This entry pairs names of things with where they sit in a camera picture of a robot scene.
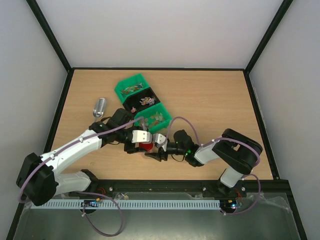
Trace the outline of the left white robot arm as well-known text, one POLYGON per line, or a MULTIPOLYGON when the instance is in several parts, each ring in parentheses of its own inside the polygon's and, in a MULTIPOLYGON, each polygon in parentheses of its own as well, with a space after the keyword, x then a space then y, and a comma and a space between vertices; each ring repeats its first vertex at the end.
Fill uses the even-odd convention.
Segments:
POLYGON ((18 201, 31 201, 41 206, 54 196, 69 192, 83 192, 92 188, 94 176, 87 170, 64 174, 64 170, 87 154, 105 145, 118 142, 128 154, 142 152, 136 144, 152 141, 152 134, 142 116, 119 108, 113 116, 94 121, 80 136, 65 145, 36 155, 27 155, 18 174, 16 185, 20 188, 18 201))

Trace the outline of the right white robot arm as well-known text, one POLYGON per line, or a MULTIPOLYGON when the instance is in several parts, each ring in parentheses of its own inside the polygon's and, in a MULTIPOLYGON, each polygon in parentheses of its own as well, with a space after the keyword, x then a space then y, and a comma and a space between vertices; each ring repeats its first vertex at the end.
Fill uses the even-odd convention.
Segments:
POLYGON ((174 133, 173 141, 165 140, 161 135, 155 137, 154 143, 158 151, 144 155, 159 162, 167 161, 169 155, 177 155, 193 167, 202 167, 213 160, 222 159, 228 167, 214 188, 222 196, 229 196, 235 191, 238 181, 249 175, 260 162, 263 151, 258 142, 230 128, 204 145, 194 143, 183 129, 174 133))

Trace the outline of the red jar lid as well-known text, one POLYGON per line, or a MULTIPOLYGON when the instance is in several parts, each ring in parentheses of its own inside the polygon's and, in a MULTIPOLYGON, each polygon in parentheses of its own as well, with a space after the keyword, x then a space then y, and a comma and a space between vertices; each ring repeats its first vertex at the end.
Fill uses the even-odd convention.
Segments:
POLYGON ((153 143, 139 143, 139 150, 141 152, 150 152, 154 147, 153 143))

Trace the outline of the metal candy scoop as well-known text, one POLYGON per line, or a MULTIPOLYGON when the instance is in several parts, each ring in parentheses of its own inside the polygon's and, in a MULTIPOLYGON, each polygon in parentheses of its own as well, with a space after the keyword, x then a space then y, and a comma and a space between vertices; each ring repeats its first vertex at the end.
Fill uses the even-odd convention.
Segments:
POLYGON ((94 121, 96 122, 99 118, 101 118, 104 115, 105 109, 107 105, 107 100, 105 98, 99 98, 92 111, 92 115, 94 117, 94 121))

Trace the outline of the green bin star candies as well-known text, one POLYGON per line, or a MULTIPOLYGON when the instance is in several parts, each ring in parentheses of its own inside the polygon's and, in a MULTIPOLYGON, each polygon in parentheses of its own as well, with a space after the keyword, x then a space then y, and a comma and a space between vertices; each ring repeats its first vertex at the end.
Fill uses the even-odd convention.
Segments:
POLYGON ((135 119, 144 117, 144 126, 150 133, 154 134, 162 129, 166 129, 172 117, 162 103, 157 103, 135 115, 135 119))

